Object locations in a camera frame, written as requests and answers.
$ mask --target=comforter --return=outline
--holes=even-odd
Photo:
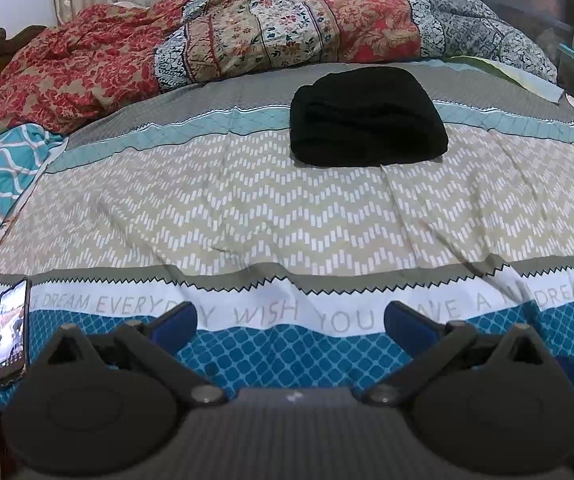
[[[478,56],[555,81],[524,34],[479,0],[162,0],[97,5],[20,50],[0,75],[0,133],[65,136],[193,83],[309,62]]]
[[[186,86],[70,136],[0,234],[0,292],[34,284],[30,360],[60,324],[102,333],[183,300],[199,326],[177,359],[230,395],[369,387],[409,359],[384,333],[392,300],[485,332],[526,321],[574,357],[574,108],[460,64],[395,66],[446,123],[439,160],[291,158],[294,92],[355,64]]]

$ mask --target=floral blanket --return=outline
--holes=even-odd
[[[178,28],[186,2],[95,5],[43,31],[0,74],[0,134],[25,123],[70,134],[158,94],[153,48]]]
[[[543,51],[479,0],[190,0],[155,70],[169,90],[305,62],[449,56],[556,81]]]

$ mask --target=light blue stripe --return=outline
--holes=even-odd
[[[546,121],[510,114],[502,110],[478,108],[456,103],[435,101],[443,122],[467,124],[509,135],[555,139],[574,142],[574,123]],[[58,173],[78,166],[103,160],[127,148],[148,150],[166,144],[183,144],[193,137],[207,134],[235,133],[241,136],[262,130],[281,130],[289,127],[289,107],[267,106],[252,110],[213,110],[187,119],[182,123],[146,124],[128,134],[101,140],[66,151],[48,168]]]

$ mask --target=black folded cloth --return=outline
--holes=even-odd
[[[432,100],[401,68],[359,68],[302,86],[289,122],[293,154],[314,166],[404,164],[447,151]]]

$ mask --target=phone screen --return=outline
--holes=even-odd
[[[28,289],[25,279],[0,295],[0,381],[24,370]]]

